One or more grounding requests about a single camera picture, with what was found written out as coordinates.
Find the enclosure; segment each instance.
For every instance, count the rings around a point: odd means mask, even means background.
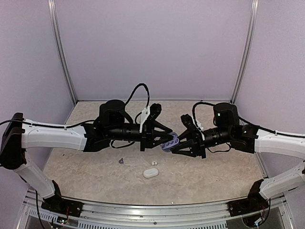
[[[16,112],[53,124],[95,119],[101,104],[126,101],[145,83],[150,105],[162,105],[157,120],[178,135],[180,116],[200,100],[232,103],[241,117],[272,130],[304,133],[304,11],[297,0],[2,0],[0,121]],[[126,106],[132,118],[146,98],[139,88]],[[204,129],[214,127],[213,116],[211,107],[196,109]],[[26,154],[63,196],[85,203],[66,228],[91,229],[246,228],[226,203],[302,161],[234,149],[190,158],[160,147],[140,152],[138,143]],[[152,167],[159,175],[145,179]],[[34,190],[2,167],[0,180],[0,228],[42,228]],[[300,186],[273,198],[260,228],[304,228],[304,193]],[[50,228],[58,215],[40,212]]]

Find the wall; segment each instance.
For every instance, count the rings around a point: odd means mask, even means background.
[[[26,118],[64,123],[72,103],[67,91],[47,0],[0,0],[0,121],[23,112]],[[5,125],[0,126],[0,135]],[[43,168],[50,150],[29,150]],[[28,186],[0,168],[0,228],[14,228]]]
[[[80,100],[230,100],[251,0],[56,1],[63,47]],[[139,90],[134,98],[146,98]]]
[[[239,113],[262,126],[305,133],[305,2],[261,0],[252,48],[237,99]],[[275,176],[300,160],[263,154]],[[304,228],[305,187],[286,193],[297,229]]]

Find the floor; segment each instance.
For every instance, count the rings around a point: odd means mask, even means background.
[[[153,103],[162,105],[157,121],[177,134],[185,130],[180,116],[191,114],[194,102]],[[67,123],[95,119],[100,104],[77,103]],[[145,104],[145,101],[130,102],[126,111],[135,117]],[[205,129],[213,128],[211,107],[198,106],[196,117]],[[159,175],[146,179],[143,171],[153,167],[152,161],[158,162],[154,167]],[[252,154],[232,149],[228,153],[207,152],[207,158],[201,159],[165,153],[159,146],[140,152],[139,143],[97,153],[53,149],[44,173],[58,183],[64,196],[133,205],[192,204],[244,197],[252,184],[262,178]]]

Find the red wire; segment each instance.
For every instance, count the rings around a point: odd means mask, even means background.
[[[263,206],[263,217],[265,216],[265,210],[266,208]]]

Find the metal frame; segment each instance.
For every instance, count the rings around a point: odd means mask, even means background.
[[[117,98],[117,99],[121,99],[123,101],[126,101],[127,99],[126,98]],[[189,101],[189,102],[198,102],[198,101],[205,101],[205,102],[215,102],[215,103],[222,103],[222,102],[228,102],[230,103],[231,101],[228,100],[228,99],[152,99],[150,98],[150,101]],[[109,99],[106,99],[106,100],[103,100],[103,99],[80,99],[78,100],[78,102],[106,102],[106,101],[109,101]],[[137,99],[137,98],[132,98],[132,101],[146,101],[146,99]]]
[[[254,28],[255,28],[255,22],[256,22],[256,16],[257,16],[257,10],[258,10],[258,1],[259,0],[252,0],[252,8],[251,8],[247,37],[246,37],[246,43],[245,43],[245,47],[244,47],[244,53],[243,53],[241,65],[239,67],[238,77],[237,77],[236,84],[234,87],[234,92],[233,92],[233,95],[231,98],[231,102],[233,104],[236,103],[236,99],[237,99],[237,96],[238,96],[238,93],[239,93],[239,90],[240,90],[240,87],[242,84],[244,72],[245,72],[249,54],[250,54],[250,49],[251,49],[251,44],[252,44],[253,34],[254,34]]]
[[[82,199],[74,199],[84,203],[80,218],[69,217],[76,229],[131,229],[131,228],[226,228],[226,221],[240,218],[230,217],[227,200],[203,204],[169,205],[169,206],[136,206],[123,204],[110,204]],[[283,195],[275,197],[271,201],[271,208],[279,208],[285,229],[293,229],[290,210]],[[48,222],[58,216],[64,215],[49,212],[40,208],[41,218]],[[36,210],[36,196],[30,189],[22,205],[20,220],[17,229],[25,229],[26,223],[31,217],[38,217]]]
[[[77,100],[76,92],[73,87],[73,83],[72,83],[72,80],[71,80],[71,77],[69,74],[66,58],[64,55],[63,47],[62,47],[61,35],[60,35],[60,31],[59,31],[58,19],[57,19],[57,14],[56,14],[55,0],[48,0],[48,4],[49,4],[49,12],[50,12],[50,17],[51,17],[53,33],[54,33],[54,37],[55,37],[55,43],[56,43],[56,47],[57,47],[58,56],[59,56],[59,59],[61,62],[63,75],[65,77],[73,105],[75,106],[77,104],[78,100]]]
[[[259,167],[259,169],[260,169],[260,171],[262,173],[263,178],[264,179],[268,178],[268,174],[267,174],[267,171],[265,169],[265,165],[264,165],[264,161],[262,159],[261,153],[255,152],[254,153],[254,157],[255,157],[255,159],[257,161],[257,165],[258,165],[258,167]]]

